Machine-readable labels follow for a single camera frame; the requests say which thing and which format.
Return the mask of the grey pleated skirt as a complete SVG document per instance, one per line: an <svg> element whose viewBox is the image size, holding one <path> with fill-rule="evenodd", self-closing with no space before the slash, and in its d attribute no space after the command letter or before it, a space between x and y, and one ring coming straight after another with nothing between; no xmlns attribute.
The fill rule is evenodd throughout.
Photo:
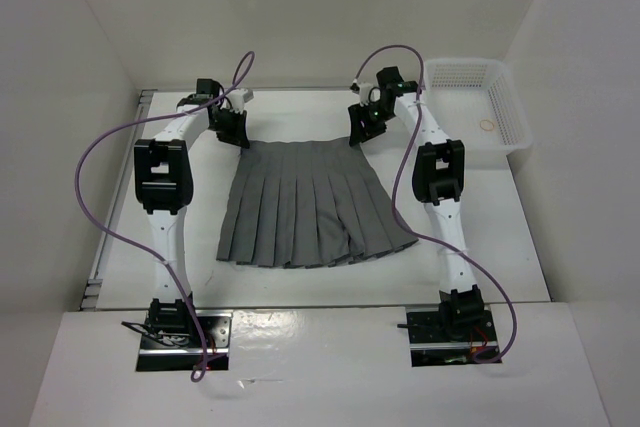
<svg viewBox="0 0 640 427"><path fill-rule="evenodd" d="M358 263L417 243L348 138L261 142L242 150L221 225L217 258L262 268Z"/></svg>

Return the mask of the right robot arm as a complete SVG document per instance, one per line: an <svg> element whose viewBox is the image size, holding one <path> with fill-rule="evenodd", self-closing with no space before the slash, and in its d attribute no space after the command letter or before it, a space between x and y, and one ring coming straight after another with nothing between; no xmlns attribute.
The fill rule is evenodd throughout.
<svg viewBox="0 0 640 427"><path fill-rule="evenodd" d="M484 301L463 255L466 241L461 223L465 146L439 126L426 102L416 98L418 83L406 81L397 67L376 74L378 84L354 80L350 90L359 101L348 108L352 146L386 132L386 122L398 118L411 134L416 153L412 192L431 222L434 242L440 246L440 305L438 328L450 340L459 340L479 322Z"/></svg>

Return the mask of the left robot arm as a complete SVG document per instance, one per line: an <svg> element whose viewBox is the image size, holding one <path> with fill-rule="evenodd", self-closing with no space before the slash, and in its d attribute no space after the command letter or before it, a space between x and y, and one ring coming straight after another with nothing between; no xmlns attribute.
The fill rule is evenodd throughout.
<svg viewBox="0 0 640 427"><path fill-rule="evenodd" d="M169 123L152 138L134 145L135 195L148 216L155 263L155 287L146 328L180 347L199 339L192 290L186 273L184 224L193 200L194 180L189 150L207 130L219 141L250 146L246 133L246 88L226 94L212 79L199 79L196 92L183 98Z"/></svg>

